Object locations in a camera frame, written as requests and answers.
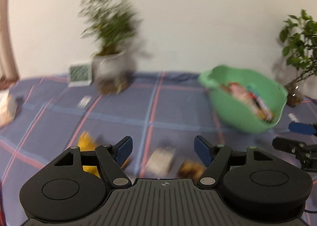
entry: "yellow object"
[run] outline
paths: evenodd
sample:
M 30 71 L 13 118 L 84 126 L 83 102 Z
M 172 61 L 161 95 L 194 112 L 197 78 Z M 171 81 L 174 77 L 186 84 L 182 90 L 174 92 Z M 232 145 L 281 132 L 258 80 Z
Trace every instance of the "yellow object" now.
M 80 135 L 78 139 L 78 146 L 80 148 L 80 151 L 94 151 L 96 148 L 93 138 L 87 131 L 84 131 Z M 97 166 L 83 166 L 82 168 L 85 172 L 90 172 L 100 178 Z

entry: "green plastic bowl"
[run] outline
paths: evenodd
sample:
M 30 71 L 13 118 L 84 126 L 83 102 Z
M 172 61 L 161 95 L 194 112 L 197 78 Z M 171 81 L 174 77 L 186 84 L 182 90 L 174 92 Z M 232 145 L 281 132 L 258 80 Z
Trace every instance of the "green plastic bowl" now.
M 256 71 L 219 65 L 211 71 L 202 73 L 199 82 L 210 89 L 210 99 L 218 116 L 236 129 L 248 133 L 261 133 L 276 126 L 281 119 L 287 100 L 287 90 Z M 255 89 L 274 113 L 272 121 L 259 119 L 247 105 L 220 87 L 221 84 L 228 85 L 232 82 Z

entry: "white wall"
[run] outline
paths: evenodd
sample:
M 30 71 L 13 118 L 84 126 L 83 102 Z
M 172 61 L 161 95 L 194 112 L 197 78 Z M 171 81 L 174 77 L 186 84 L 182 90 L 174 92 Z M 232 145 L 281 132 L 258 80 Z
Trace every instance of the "white wall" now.
M 277 37 L 287 14 L 317 19 L 317 0 L 131 0 L 143 19 L 138 70 L 201 72 L 218 64 L 275 77 L 282 71 Z M 77 18 L 80 0 L 10 0 L 14 54 L 21 77 L 66 72 L 89 59 L 91 40 Z M 309 94 L 317 97 L 315 92 Z

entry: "items in basket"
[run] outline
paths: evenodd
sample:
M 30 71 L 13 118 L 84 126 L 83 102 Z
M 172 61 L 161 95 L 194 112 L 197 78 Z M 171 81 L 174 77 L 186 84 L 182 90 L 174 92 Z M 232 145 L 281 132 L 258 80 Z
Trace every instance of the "items in basket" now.
M 231 93 L 234 98 L 250 107 L 258 118 L 266 122 L 272 120 L 273 113 L 253 88 L 248 87 L 248 89 L 246 89 L 237 82 L 229 83 L 228 86 L 221 85 L 221 87 L 225 91 Z

